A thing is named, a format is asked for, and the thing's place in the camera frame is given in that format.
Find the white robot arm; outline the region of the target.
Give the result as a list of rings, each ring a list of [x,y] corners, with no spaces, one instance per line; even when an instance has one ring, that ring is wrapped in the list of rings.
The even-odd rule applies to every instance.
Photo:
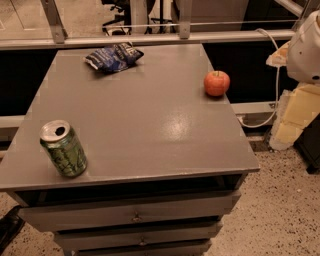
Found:
[[[320,114],[320,11],[312,12],[290,41],[266,60],[273,67],[285,66],[298,82],[284,90],[271,129],[269,145],[275,150],[291,147],[303,130]]]

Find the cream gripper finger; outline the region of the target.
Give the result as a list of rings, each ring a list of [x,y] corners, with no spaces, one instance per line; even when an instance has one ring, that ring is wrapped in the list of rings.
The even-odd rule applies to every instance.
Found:
[[[271,67],[286,66],[288,48],[289,48],[289,42],[286,42],[267,58],[266,64]]]
[[[320,85],[299,83],[280,97],[269,145],[274,150],[291,147],[303,130],[320,114]]]

